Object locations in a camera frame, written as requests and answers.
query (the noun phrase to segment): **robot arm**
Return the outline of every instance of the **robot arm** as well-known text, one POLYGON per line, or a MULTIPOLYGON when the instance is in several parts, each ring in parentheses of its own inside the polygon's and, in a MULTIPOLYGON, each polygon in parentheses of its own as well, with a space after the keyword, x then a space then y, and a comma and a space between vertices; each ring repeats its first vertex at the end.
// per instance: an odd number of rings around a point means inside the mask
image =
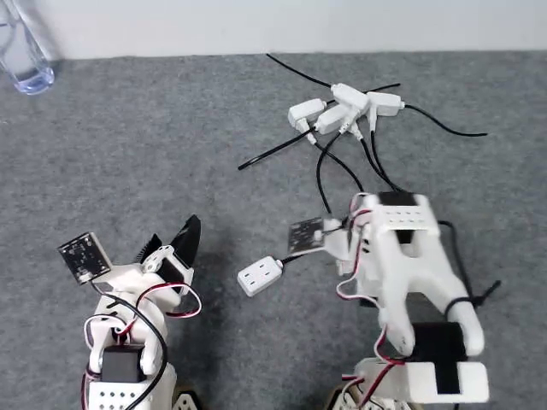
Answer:
POLYGON ((187 265, 197 250, 199 224, 192 217, 167 246, 161 246, 154 236, 153 246, 143 249, 139 263, 131 265, 112 265, 92 233, 59 248, 77 281, 92 281, 101 293, 95 313, 85 322, 91 349, 82 383, 85 410, 170 410, 179 401, 189 406, 185 408, 198 409, 186 393, 173 404, 176 373, 163 356, 167 354, 165 317, 192 317, 201 311, 199 296, 191 288, 193 269, 187 265), (112 290, 104 292, 97 284, 108 284, 112 290), (198 308, 173 313, 189 292, 197 298, 198 308))
MULTIPOLYGON (((379 325, 404 366, 385 375, 376 395, 420 403, 487 401, 486 369, 468 361, 482 352, 484 333, 450 267, 428 200, 400 192, 362 195, 360 205, 352 201, 346 226, 321 219, 293 225, 290 255, 325 250, 337 259, 340 275, 353 274, 355 297, 377 301, 379 325), (449 323, 412 323, 409 293, 421 293, 441 313, 454 300, 467 302, 452 305, 449 323)), ((384 368, 385 362, 365 359, 356 374, 365 378, 367 389, 384 368)))

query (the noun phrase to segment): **white power strip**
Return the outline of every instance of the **white power strip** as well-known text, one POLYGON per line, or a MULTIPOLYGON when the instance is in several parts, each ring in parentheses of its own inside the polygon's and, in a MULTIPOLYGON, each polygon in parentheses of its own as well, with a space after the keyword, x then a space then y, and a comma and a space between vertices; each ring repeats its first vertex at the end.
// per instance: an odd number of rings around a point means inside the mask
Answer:
POLYGON ((248 297, 256 295, 281 277, 283 264, 267 256, 238 273, 239 285, 248 297))

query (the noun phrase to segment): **clear glass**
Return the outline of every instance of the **clear glass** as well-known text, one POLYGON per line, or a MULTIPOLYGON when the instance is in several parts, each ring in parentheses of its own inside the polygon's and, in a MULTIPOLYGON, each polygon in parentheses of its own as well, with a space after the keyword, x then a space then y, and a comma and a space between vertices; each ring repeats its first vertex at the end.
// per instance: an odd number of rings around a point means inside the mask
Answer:
POLYGON ((11 0, 0 0, 0 65, 29 96, 53 85, 55 75, 11 0))

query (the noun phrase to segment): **black circuit board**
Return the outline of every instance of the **black circuit board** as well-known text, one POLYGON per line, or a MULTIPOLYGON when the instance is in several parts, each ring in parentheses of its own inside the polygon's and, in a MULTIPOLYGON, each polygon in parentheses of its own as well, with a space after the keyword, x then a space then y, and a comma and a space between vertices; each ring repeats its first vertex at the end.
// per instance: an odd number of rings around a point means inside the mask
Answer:
POLYGON ((322 218, 304 220, 291 225, 289 230, 289 255, 302 255, 325 247, 325 239, 322 235, 324 231, 324 221, 322 218), (321 232, 321 238, 318 240, 315 233, 321 232))
POLYGON ((91 232, 76 237, 57 250, 79 284, 110 272, 110 260, 91 232))

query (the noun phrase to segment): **white wall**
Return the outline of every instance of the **white wall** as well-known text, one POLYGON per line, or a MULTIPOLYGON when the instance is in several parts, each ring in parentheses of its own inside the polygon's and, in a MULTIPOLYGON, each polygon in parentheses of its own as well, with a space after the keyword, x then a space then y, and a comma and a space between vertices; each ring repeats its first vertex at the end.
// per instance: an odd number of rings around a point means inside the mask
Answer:
POLYGON ((545 0, 18 0, 54 56, 547 49, 545 0))

